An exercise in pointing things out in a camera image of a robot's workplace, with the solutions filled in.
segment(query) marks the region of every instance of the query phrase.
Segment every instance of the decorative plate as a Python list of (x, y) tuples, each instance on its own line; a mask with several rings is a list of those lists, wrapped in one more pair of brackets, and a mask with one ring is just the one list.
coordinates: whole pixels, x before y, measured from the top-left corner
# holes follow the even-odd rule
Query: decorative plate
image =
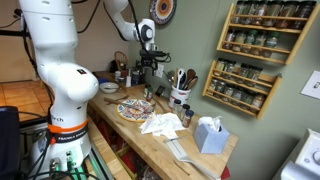
[(156, 24), (165, 24), (170, 21), (176, 11), (177, 0), (152, 0), (150, 16)]
[[(130, 104), (137, 107), (146, 108), (147, 106), (151, 106), (151, 104), (144, 100), (139, 99), (128, 99), (126, 101), (123, 101), (123, 103)], [(137, 109), (129, 108), (127, 106), (119, 104), (117, 106), (117, 113), (120, 117), (122, 117), (125, 120), (133, 121), (133, 122), (144, 122), (147, 119), (153, 118), (155, 115), (155, 112), (152, 113), (144, 113), (142, 111), (139, 111)]]

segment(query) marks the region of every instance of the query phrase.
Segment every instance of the spice rack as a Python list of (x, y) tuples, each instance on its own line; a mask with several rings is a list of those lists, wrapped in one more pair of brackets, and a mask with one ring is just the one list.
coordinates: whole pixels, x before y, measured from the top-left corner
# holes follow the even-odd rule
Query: spice rack
[[(293, 57), (295, 56), (295, 54), (297, 53), (303, 39), (305, 38), (307, 32), (309, 31), (313, 21), (316, 19), (316, 16), (320, 10), (320, 5), (317, 4), (310, 17), (309, 18), (296, 18), (296, 17), (274, 17), (274, 16), (256, 16), (256, 15), (234, 15), (235, 9), (235, 4), (231, 4), (226, 21), (224, 23), (223, 29), (222, 29), (222, 33), (218, 42), (218, 46), (217, 46), (217, 50), (218, 51), (222, 51), (222, 52), (227, 52), (227, 53), (232, 53), (232, 54), (237, 54), (237, 55), (242, 55), (242, 56), (247, 56), (247, 57), (251, 57), (251, 58), (255, 58), (255, 59), (259, 59), (259, 60), (263, 60), (263, 61), (269, 61), (269, 62), (273, 62), (273, 63), (278, 63), (278, 64), (285, 64), (288, 65), (292, 62)], [(278, 28), (274, 28), (274, 27), (263, 27), (263, 26), (255, 26), (255, 25), (243, 25), (243, 24), (233, 24), (231, 23), (231, 18), (232, 17), (251, 17), (251, 18), (262, 18), (262, 19), (283, 19), (283, 20), (298, 20), (298, 21), (306, 21), (306, 24), (304, 26), (304, 28), (302, 30), (295, 30), (295, 29), (278, 29)], [(228, 43), (228, 44), (232, 44), (232, 45), (244, 45), (241, 43), (236, 43), (236, 42), (228, 42), (225, 41), (226, 36), (227, 36), (227, 32), (230, 28), (237, 28), (237, 29), (255, 29), (255, 30), (263, 30), (263, 31), (278, 31), (278, 32), (282, 32), (282, 33), (290, 33), (290, 34), (296, 34), (297, 40), (294, 42), (293, 47), (290, 47), (288, 49), (284, 49), (284, 48), (267, 48), (267, 47), (261, 47), (261, 46), (254, 46), (254, 45), (248, 45), (245, 44), (245, 46), (249, 46), (249, 47), (257, 47), (259, 49), (262, 50), (270, 50), (272, 52), (275, 53), (279, 53), (281, 54), (283, 57), (281, 59), (275, 59), (275, 58), (265, 58), (262, 56), (256, 56), (256, 55), (252, 55), (252, 54), (248, 54), (248, 53), (243, 53), (243, 52), (234, 52), (232, 50), (228, 50), (228, 49), (223, 49), (222, 46), (224, 43)]]
[[(249, 114), (251, 116), (256, 117), (256, 119), (258, 119), (258, 120), (261, 119), (261, 117), (263, 116), (263, 113), (265, 112), (265, 110), (266, 110), (266, 108), (267, 108), (272, 96), (275, 93), (275, 90), (278, 88), (279, 83), (282, 80), (281, 74), (278, 74), (275, 77), (274, 76), (269, 76), (269, 75), (266, 75), (266, 74), (260, 74), (258, 80), (256, 81), (256, 80), (244, 78), (242, 76), (238, 76), (237, 75), (238, 71), (239, 71), (238, 67), (235, 67), (232, 73), (227, 73), (227, 72), (224, 72), (224, 71), (220, 71), (221, 73), (228, 74), (233, 78), (241, 78), (243, 80), (256, 83), (255, 87), (249, 87), (249, 86), (246, 86), (245, 84), (239, 84), (239, 83), (237, 83), (237, 82), (235, 82), (234, 80), (231, 80), (231, 79), (225, 79), (225, 78), (223, 78), (221, 76), (215, 76), (214, 72), (215, 71), (219, 71), (219, 70), (215, 69), (216, 63), (217, 63), (217, 61), (214, 60), (212, 62), (212, 64), (211, 64), (211, 68), (210, 68), (210, 71), (209, 71), (209, 74), (208, 74), (208, 77), (207, 77), (207, 80), (206, 80), (205, 87), (204, 87), (203, 92), (202, 92), (202, 96), (207, 96), (207, 97), (209, 97), (211, 99), (214, 99), (214, 100), (216, 100), (218, 102), (221, 102), (223, 104), (231, 106), (231, 107), (233, 107), (233, 108), (235, 108), (237, 110), (240, 110), (240, 111), (242, 111), (242, 112), (244, 112), (246, 114)], [(237, 100), (235, 98), (232, 98), (230, 96), (226, 96), (225, 94), (222, 94), (222, 93), (217, 92), (214, 89), (210, 88), (210, 84), (211, 84), (212, 79), (217, 79), (217, 80), (220, 80), (220, 81), (224, 81), (224, 82), (229, 83), (229, 84), (234, 84), (236, 86), (240, 86), (242, 88), (245, 88), (245, 89), (248, 89), (248, 90), (251, 90), (251, 91), (254, 91), (254, 92), (261, 93), (266, 97), (265, 101), (262, 104), (261, 108), (258, 109), (258, 108), (254, 107), (254, 106), (246, 104), (246, 103), (244, 103), (242, 101), (239, 101), (239, 100)], [(239, 104), (244, 104), (244, 105), (248, 106), (249, 108), (253, 108), (253, 109), (255, 109), (256, 113), (251, 112), (249, 110), (242, 109), (239, 106), (231, 104), (230, 102), (225, 102), (225, 101), (221, 100), (220, 98), (217, 98), (217, 97), (213, 96), (212, 95), (213, 93), (216, 93), (216, 94), (218, 94), (219, 96), (222, 96), (222, 97), (227, 97), (228, 99), (231, 99), (232, 101), (236, 101)]]

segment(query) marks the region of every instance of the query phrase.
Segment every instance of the green wall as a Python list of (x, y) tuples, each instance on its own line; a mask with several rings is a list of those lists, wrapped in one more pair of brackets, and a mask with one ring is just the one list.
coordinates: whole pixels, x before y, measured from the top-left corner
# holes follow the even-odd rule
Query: green wall
[[(134, 2), (138, 20), (149, 17), (149, 2)], [(276, 174), (307, 128), (320, 132), (320, 101), (300, 94), (311, 73), (320, 70), (320, 15), (293, 62), (282, 66), (215, 50), (230, 4), (235, 2), (178, 1), (173, 19), (164, 26), (156, 26), (155, 42), (160, 50), (171, 53), (172, 62), (164, 64), (165, 71), (178, 67), (196, 70), (199, 81), (191, 92), (191, 109), (203, 116), (223, 116), (226, 128), (239, 136), (228, 163), (231, 179), (267, 180)], [(130, 59), (140, 59), (139, 50), (139, 43), (130, 43)], [(218, 57), (261, 66), (270, 75), (282, 73), (283, 80), (261, 120), (201, 96), (211, 62)], [(168, 97), (171, 88), (165, 76), (152, 77), (149, 70), (147, 80), (154, 87), (165, 86)]]

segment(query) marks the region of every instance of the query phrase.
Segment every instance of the light switch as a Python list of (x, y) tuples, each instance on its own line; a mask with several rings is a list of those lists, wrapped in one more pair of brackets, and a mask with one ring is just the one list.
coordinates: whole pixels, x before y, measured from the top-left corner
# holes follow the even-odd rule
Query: light switch
[(301, 94), (320, 99), (320, 72), (313, 71)]

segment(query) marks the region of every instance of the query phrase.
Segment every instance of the tissue box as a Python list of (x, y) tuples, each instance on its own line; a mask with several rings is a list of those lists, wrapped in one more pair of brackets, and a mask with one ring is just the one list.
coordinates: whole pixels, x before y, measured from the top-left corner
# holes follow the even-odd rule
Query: tissue box
[(221, 124), (221, 131), (216, 132), (207, 124), (198, 125), (193, 134), (200, 153), (221, 154), (229, 138), (229, 131)]

